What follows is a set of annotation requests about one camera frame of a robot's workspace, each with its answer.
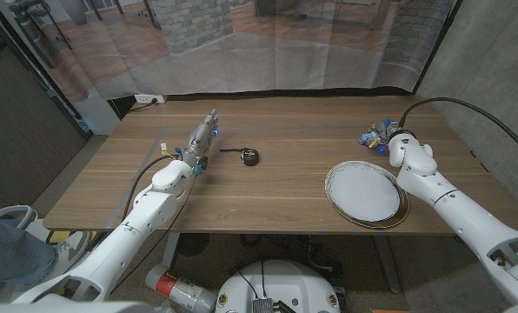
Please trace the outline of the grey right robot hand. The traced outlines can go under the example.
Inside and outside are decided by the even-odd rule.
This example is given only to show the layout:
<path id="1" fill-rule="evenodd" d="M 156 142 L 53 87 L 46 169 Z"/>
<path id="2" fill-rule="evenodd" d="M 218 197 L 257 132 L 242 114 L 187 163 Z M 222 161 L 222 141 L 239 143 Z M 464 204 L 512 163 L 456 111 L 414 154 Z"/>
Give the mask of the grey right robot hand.
<path id="1" fill-rule="evenodd" d="M 358 141 L 369 149 L 383 153 L 387 150 L 390 136 L 399 130 L 399 123 L 388 118 L 371 124 L 368 130 L 361 134 Z"/>

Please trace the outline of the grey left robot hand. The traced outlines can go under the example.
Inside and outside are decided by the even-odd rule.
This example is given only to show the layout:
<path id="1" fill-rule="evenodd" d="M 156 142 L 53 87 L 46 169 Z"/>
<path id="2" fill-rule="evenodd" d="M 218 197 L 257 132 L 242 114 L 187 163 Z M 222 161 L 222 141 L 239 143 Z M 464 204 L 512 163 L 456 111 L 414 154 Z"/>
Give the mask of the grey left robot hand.
<path id="1" fill-rule="evenodd" d="M 192 171 L 198 175 L 205 168 L 202 159 L 207 158 L 207 154 L 213 139 L 218 134 L 217 112 L 213 109 L 198 125 L 182 152 L 182 161 L 185 162 Z"/>

